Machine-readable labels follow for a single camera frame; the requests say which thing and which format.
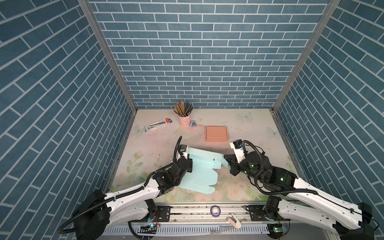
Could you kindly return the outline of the light blue paper box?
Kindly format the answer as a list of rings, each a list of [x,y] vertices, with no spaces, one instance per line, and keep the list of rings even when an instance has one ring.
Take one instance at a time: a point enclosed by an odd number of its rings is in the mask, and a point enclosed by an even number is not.
[[[192,159],[192,171],[187,172],[179,187],[185,190],[210,195],[215,192],[218,182],[216,170],[228,168],[229,164],[223,154],[185,147],[184,156]]]

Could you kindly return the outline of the orange paper box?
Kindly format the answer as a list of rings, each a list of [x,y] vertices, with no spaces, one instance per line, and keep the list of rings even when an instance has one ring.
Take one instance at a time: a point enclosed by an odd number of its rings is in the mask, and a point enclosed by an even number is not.
[[[228,139],[226,126],[206,126],[206,142],[224,143],[227,142]]]

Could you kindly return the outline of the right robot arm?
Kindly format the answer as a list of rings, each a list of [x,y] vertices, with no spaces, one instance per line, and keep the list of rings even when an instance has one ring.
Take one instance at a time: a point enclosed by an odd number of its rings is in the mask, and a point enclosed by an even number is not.
[[[243,173],[258,191],[268,196],[263,208],[270,220],[296,220],[328,230],[341,240],[372,240],[372,207],[338,199],[298,177],[271,165],[264,153],[235,149],[224,159],[233,176]]]

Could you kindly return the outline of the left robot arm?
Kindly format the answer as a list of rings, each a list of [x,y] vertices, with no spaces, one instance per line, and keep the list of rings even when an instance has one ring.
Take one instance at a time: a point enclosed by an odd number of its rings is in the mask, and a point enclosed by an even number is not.
[[[158,210],[154,199],[179,186],[186,173],[192,172],[193,161],[181,157],[153,172],[143,184],[129,189],[91,193],[73,212],[76,238],[95,240],[111,227],[131,221],[150,221]]]

